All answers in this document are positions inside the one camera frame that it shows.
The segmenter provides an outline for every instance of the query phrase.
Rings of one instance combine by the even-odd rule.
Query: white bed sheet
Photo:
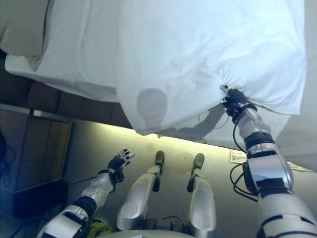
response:
[[[104,2],[105,4],[109,4],[109,12],[108,14],[103,14],[102,17],[113,17],[112,14],[115,13],[118,7],[117,1],[108,0]],[[82,44],[82,42],[79,41],[79,36],[82,33],[82,25],[78,24],[78,22],[83,19],[83,15],[85,15],[84,13],[87,11],[85,7],[87,7],[85,0],[55,1],[51,18],[52,28],[54,30],[50,33],[48,49],[45,52],[39,69],[36,72],[32,71],[24,57],[7,56],[5,62],[6,70],[13,74],[35,79],[69,93],[92,98],[86,93],[86,90],[93,90],[96,85],[83,83],[83,85],[79,87],[77,84],[74,84],[74,79],[85,79],[85,77],[93,77],[97,79],[97,81],[101,78],[112,79],[114,74],[114,61],[111,60],[110,57],[104,59],[108,63],[103,64],[103,74],[98,74],[97,70],[94,74],[93,72],[91,73],[91,70],[89,70],[89,73],[84,68],[81,70],[77,69],[76,66],[80,61],[76,54],[76,47],[80,47]],[[92,10],[98,14],[98,9],[92,8]],[[317,171],[317,113],[315,110],[317,88],[317,1],[306,0],[305,11],[308,72],[301,115],[292,116],[279,135],[287,123],[289,116],[272,113],[266,109],[260,109],[260,113],[264,120],[272,127],[273,137],[275,138],[279,135],[277,142],[282,146],[286,158],[296,164]],[[109,34],[108,37],[107,40],[109,42],[113,41],[113,44],[116,44],[115,34]],[[88,38],[85,40],[92,41],[95,39]],[[95,51],[96,53],[98,52],[97,48],[89,50]],[[113,54],[112,48],[105,51],[108,52],[108,55],[104,54],[105,56],[111,56],[111,54]],[[93,62],[95,60],[90,60],[90,58],[80,60],[82,60],[81,62],[84,62],[84,64],[87,64],[87,67],[95,69],[100,67],[100,64],[94,64]],[[115,82],[108,80],[104,87],[107,89],[107,93],[104,95],[103,101],[118,102],[115,92]],[[215,127],[221,126],[226,120],[226,115],[219,118],[219,116],[221,116],[219,108],[212,113],[215,113],[214,115],[216,115],[216,117],[214,118],[217,119],[213,120],[212,123],[216,123]],[[194,140],[199,139],[208,144],[235,148],[232,141],[233,125],[230,122],[220,129],[215,129],[211,132],[208,131],[207,135],[201,133],[202,126],[199,126],[201,124],[200,121],[204,122],[207,115],[208,112],[202,113],[199,117],[194,117],[175,126],[174,130],[172,129],[168,133],[173,136],[186,138],[184,132],[187,133],[187,136],[188,132],[190,132],[190,134],[199,135],[196,136]]]
[[[29,67],[24,57],[11,55],[6,58],[6,70],[65,92],[100,101],[118,102],[114,82],[117,37],[114,34],[114,16],[118,4],[116,0],[100,2],[106,4],[102,14],[98,13],[99,9],[95,4],[90,5],[90,1],[55,1],[50,19],[48,47],[37,71]],[[102,18],[101,22],[107,23],[107,32],[100,34],[99,27],[86,25],[90,13]],[[86,28],[88,38],[83,37]],[[82,54],[83,41],[94,42],[89,44],[89,49],[84,49],[91,54]],[[103,44],[104,47],[99,49],[95,47],[98,45],[95,41],[107,44]]]

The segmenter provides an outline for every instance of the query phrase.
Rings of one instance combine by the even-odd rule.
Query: white duvet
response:
[[[219,87],[298,114],[306,75],[302,0],[122,0],[117,95],[141,134],[217,105]]]
[[[300,110],[303,0],[55,1],[49,37],[36,72],[14,56],[7,69],[120,102],[141,134],[217,105],[224,83],[272,111]]]

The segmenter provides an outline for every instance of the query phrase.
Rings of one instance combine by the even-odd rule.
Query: black cable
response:
[[[72,200],[73,202],[75,201],[75,199],[73,199],[72,197],[71,197],[71,188],[73,187],[73,186],[75,186],[76,184],[79,184],[79,183],[81,183],[81,182],[85,182],[85,181],[88,181],[88,180],[91,180],[91,179],[94,179],[96,176],[94,176],[94,177],[90,177],[90,178],[85,178],[85,179],[82,179],[82,180],[79,180],[79,181],[77,181],[77,182],[75,182],[75,183],[73,183],[72,185],[70,185],[69,186],[69,189],[68,189],[68,196],[69,196],[69,199],[70,200]]]
[[[90,178],[85,178],[85,179],[83,179],[83,180],[79,180],[79,181],[77,181],[77,182],[73,183],[70,187],[73,187],[74,185],[79,184],[79,183],[81,183],[81,182],[84,182],[84,181],[88,181],[88,180],[94,179],[95,177],[96,177],[96,176],[94,176],[94,177],[90,177]]]
[[[229,121],[229,118],[230,118],[230,116],[228,115],[227,120],[224,122],[224,124],[222,126],[215,127],[213,130],[218,130],[218,129],[223,128],[227,124],[227,122]]]
[[[250,196],[247,196],[247,195],[245,195],[245,194],[243,194],[243,193],[241,193],[241,192],[239,192],[239,191],[236,190],[237,183],[238,183],[239,180],[242,178],[242,176],[243,176],[243,173],[237,178],[236,182],[234,183],[234,185],[233,185],[233,190],[234,190],[236,193],[238,193],[239,195],[241,195],[241,196],[243,196],[243,197],[245,197],[245,198],[247,198],[247,199],[249,199],[249,200],[251,200],[251,201],[258,202],[255,198],[252,198],[252,197],[250,197]]]
[[[237,140],[236,140],[236,128],[237,128],[237,124],[238,124],[239,121],[237,121],[237,123],[234,125],[234,128],[233,128],[233,132],[232,132],[232,136],[233,136],[233,140],[234,140],[234,143],[236,144],[236,146],[241,150],[243,151],[244,153],[246,152],[244,149],[242,149],[240,147],[240,145],[238,144]]]
[[[46,218],[46,217],[33,217],[29,220],[27,220],[26,222],[24,222],[18,229],[15,230],[15,232],[12,233],[12,235],[10,236],[10,238],[14,238],[16,234],[19,233],[19,231],[25,227],[27,224],[29,224],[30,222],[33,222],[33,221],[37,221],[37,222],[40,222],[42,220],[49,220],[49,218]]]
[[[15,161],[16,154],[14,149],[6,143],[6,139],[2,134],[1,134],[1,140],[2,140],[1,146],[5,148],[1,148],[1,157],[3,158],[1,158],[0,181],[3,181],[4,187],[7,188],[9,187],[11,182],[10,165]],[[12,159],[9,161],[7,159],[8,149],[10,149],[13,154]]]
[[[237,164],[237,165],[234,166],[234,167],[231,169],[231,171],[230,171],[230,176],[229,176],[229,177],[230,177],[230,181],[231,181],[232,185],[234,185],[234,181],[233,181],[233,178],[232,178],[232,173],[233,173],[233,171],[234,171],[237,167],[239,167],[239,166],[241,166],[241,165],[242,165],[242,164]],[[242,190],[241,188],[238,187],[238,185],[236,185],[236,188],[237,188],[240,192],[242,192],[242,193],[244,193],[244,194],[253,196],[252,193],[247,192],[247,191],[245,191],[245,190]]]
[[[177,219],[181,224],[183,224],[182,220],[181,220],[180,218],[176,217],[176,216],[164,217],[164,218],[162,218],[162,220],[166,220],[166,219],[169,219],[169,218],[175,218],[175,219]]]

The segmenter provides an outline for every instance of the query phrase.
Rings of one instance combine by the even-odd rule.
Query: wire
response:
[[[85,181],[88,181],[88,180],[91,180],[91,179],[94,179],[96,176],[94,176],[94,177],[90,177],[90,178],[85,178],[85,179],[82,179],[82,180],[79,180],[79,181],[77,181],[77,182],[75,182],[75,183],[73,183],[72,185],[70,185],[69,186],[69,189],[68,189],[68,196],[69,196],[69,199],[70,200],[72,200],[73,202],[75,201],[75,199],[73,199],[72,197],[71,197],[71,189],[72,189],[72,187],[73,186],[75,186],[76,184],[79,184],[79,183],[81,183],[81,182],[85,182]]]
[[[234,181],[233,181],[233,178],[232,178],[232,173],[233,173],[233,171],[234,171],[237,167],[239,167],[239,166],[241,166],[241,165],[242,165],[242,164],[237,164],[237,165],[234,166],[234,167],[231,169],[231,171],[230,171],[230,181],[231,181],[232,185],[234,185]],[[252,193],[247,192],[247,191],[245,191],[245,190],[242,190],[241,188],[238,187],[238,185],[236,185],[236,188],[237,188],[240,192],[242,192],[242,193],[244,193],[244,194],[253,196]]]
[[[73,183],[70,187],[73,187],[74,185],[79,184],[79,183],[81,183],[81,182],[84,182],[84,181],[88,181],[88,180],[94,179],[95,177],[96,177],[96,176],[94,176],[94,177],[90,177],[90,178],[85,178],[85,179],[83,179],[83,180],[79,180],[79,181],[77,181],[77,182]]]
[[[234,143],[236,144],[236,146],[241,150],[243,151],[244,153],[246,152],[244,149],[242,149],[240,147],[240,145],[238,144],[237,140],[236,140],[236,128],[237,128],[237,124],[238,124],[239,121],[236,122],[236,124],[234,125],[234,128],[233,128],[233,132],[232,132],[232,136],[233,136],[233,140],[234,140]]]
[[[181,220],[179,217],[176,217],[176,216],[164,217],[164,218],[162,218],[162,220],[166,220],[166,219],[169,219],[169,218],[175,218],[175,219],[177,219],[181,224],[183,224],[182,220]]]
[[[200,113],[200,114],[198,115],[198,121],[199,121],[199,123],[202,123],[202,121],[200,120],[200,116],[201,116],[201,114],[203,114],[203,113]],[[230,118],[230,116],[228,115],[227,120],[224,122],[224,124],[221,125],[221,126],[219,126],[219,127],[215,127],[213,130],[218,130],[218,129],[223,128],[223,127],[227,124],[227,122],[229,121],[229,118]]]
[[[12,233],[12,235],[10,236],[10,238],[14,238],[16,236],[16,234],[19,233],[20,230],[22,230],[23,227],[25,227],[27,224],[29,224],[30,222],[33,222],[33,221],[37,221],[37,222],[40,222],[42,220],[49,220],[49,218],[46,218],[46,217],[33,217],[31,219],[29,219],[28,221],[24,222],[21,226],[19,226],[18,229],[15,230],[15,232]]]
[[[227,124],[227,122],[229,121],[229,115],[228,115],[228,117],[227,117],[227,120],[224,122],[224,124],[222,125],[222,126],[219,126],[219,127],[216,127],[216,128],[214,128],[214,130],[218,130],[218,129],[221,129],[221,128],[223,128],[226,124]]]
[[[9,187],[10,182],[11,182],[10,165],[15,161],[16,154],[15,154],[15,150],[6,143],[6,140],[3,136],[2,136],[2,139],[4,140],[4,145],[6,146],[6,153],[4,154],[3,161],[1,162],[1,175],[0,175],[1,179],[0,179],[0,181],[3,181],[4,187],[7,188],[7,187]],[[7,156],[8,150],[7,149],[10,149],[12,154],[13,154],[11,160],[7,159],[8,158],[8,156]]]
[[[239,195],[241,195],[241,196],[243,196],[243,197],[245,197],[245,198],[247,198],[247,199],[249,199],[249,200],[251,200],[251,201],[258,202],[255,198],[252,198],[252,197],[250,197],[250,196],[248,196],[248,195],[245,195],[244,193],[241,193],[241,192],[239,192],[239,191],[236,190],[237,183],[238,183],[239,180],[242,178],[242,176],[243,176],[243,173],[241,173],[241,175],[237,178],[236,182],[234,183],[234,185],[233,185],[233,190],[234,190],[236,193],[238,193]]]

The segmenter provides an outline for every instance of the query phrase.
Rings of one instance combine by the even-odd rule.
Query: robot leg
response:
[[[156,165],[140,176],[130,188],[117,215],[117,227],[121,231],[140,228],[148,211],[152,191],[159,190],[159,177],[164,164],[164,152],[156,154]]]
[[[188,182],[187,191],[192,192],[188,221],[186,224],[188,234],[197,238],[214,238],[216,228],[216,212],[213,191],[202,173],[204,155],[196,155],[192,176]]]

